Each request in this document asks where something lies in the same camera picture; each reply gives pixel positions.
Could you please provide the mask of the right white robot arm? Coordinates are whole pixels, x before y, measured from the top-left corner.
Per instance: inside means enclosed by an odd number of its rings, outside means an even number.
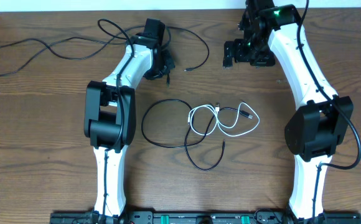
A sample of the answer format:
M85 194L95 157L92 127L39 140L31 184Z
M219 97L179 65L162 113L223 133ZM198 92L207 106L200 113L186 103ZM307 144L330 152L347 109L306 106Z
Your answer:
M361 223L357 213L327 213L322 206L328 164L342 143L353 103L340 97L321 72L292 4L247 1L238 28L243 38L224 44L223 67L279 62L293 93L296 112L284 129L294 155L294 184L283 223Z

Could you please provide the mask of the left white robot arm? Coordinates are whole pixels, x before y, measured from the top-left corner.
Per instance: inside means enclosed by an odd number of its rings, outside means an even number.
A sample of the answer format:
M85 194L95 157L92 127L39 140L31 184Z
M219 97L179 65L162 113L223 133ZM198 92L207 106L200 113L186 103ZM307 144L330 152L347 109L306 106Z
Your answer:
M84 134L97 165L92 223L123 220L125 158L136 132L136 89L143 78L161 78L173 68L165 47L156 35L136 35L126 41L123 58L112 73L87 85Z

